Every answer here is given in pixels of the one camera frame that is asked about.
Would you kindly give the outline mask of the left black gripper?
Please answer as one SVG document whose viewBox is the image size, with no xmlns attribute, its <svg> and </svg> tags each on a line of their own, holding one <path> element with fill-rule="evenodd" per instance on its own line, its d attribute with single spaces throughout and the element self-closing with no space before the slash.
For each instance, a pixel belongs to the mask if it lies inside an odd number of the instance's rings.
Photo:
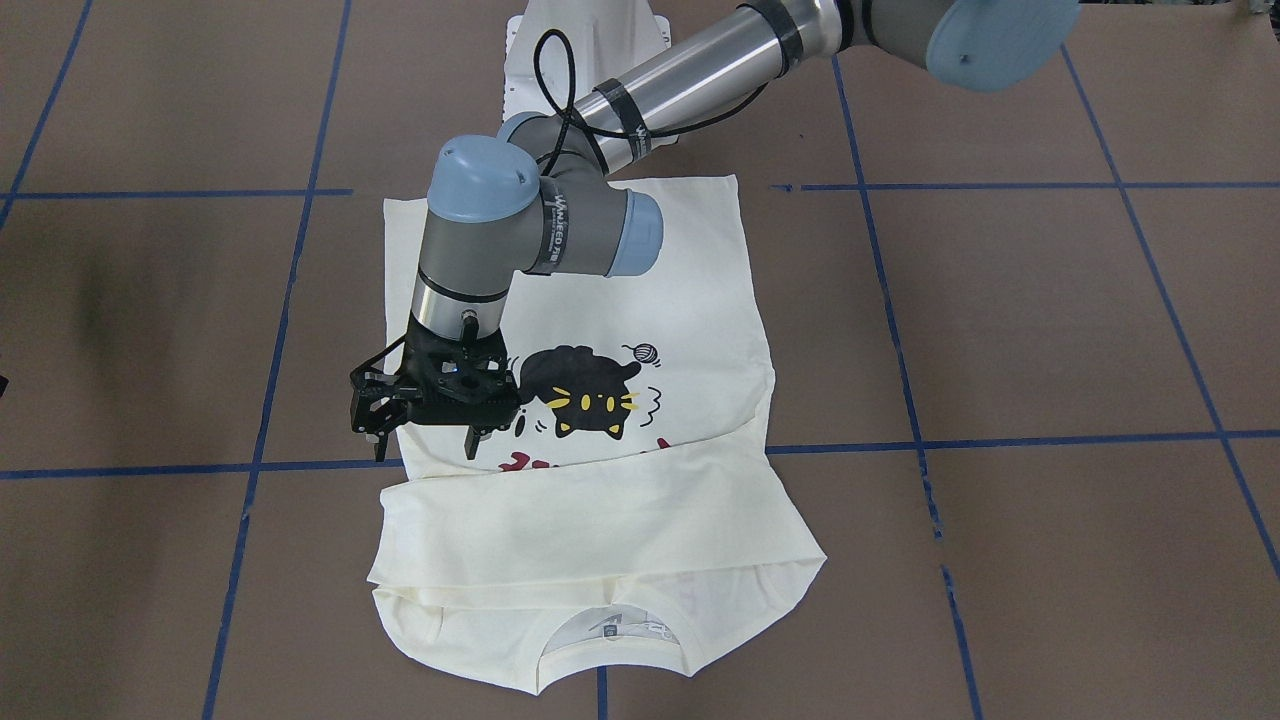
<svg viewBox="0 0 1280 720">
<path fill-rule="evenodd" d="M 509 427 L 521 406 L 499 331 L 471 341 L 407 331 L 356 366 L 349 383 L 349 425 L 370 434 L 375 462 L 387 460 L 393 430 L 410 423 L 467 427 L 463 455 L 474 461 L 479 445 Z"/>
</svg>

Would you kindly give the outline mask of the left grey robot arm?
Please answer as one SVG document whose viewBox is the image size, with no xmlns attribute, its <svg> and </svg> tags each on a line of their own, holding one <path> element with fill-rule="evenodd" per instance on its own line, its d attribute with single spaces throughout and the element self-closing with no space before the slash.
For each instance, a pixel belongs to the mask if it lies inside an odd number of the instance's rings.
<svg viewBox="0 0 1280 720">
<path fill-rule="evenodd" d="M 859 44 L 978 92 L 1034 74 L 1071 33 L 1075 1 L 745 1 L 691 38 L 588 91 L 568 36 L 535 42 L 532 73 L 548 113 L 525 111 L 493 135 L 440 150 L 428 196 L 410 206 L 419 251 L 404 333 L 356 366 L 352 430 L 383 461 L 407 424 L 460 427 L 463 455 L 549 407 L 554 432 L 623 434 L 634 413 L 620 365 L 585 348 L 553 348 L 509 368 L 500 319 L 516 274 L 631 277 L 663 242 L 654 197 L 608 177 L 664 138 L 726 120 L 804 61 Z"/>
</svg>

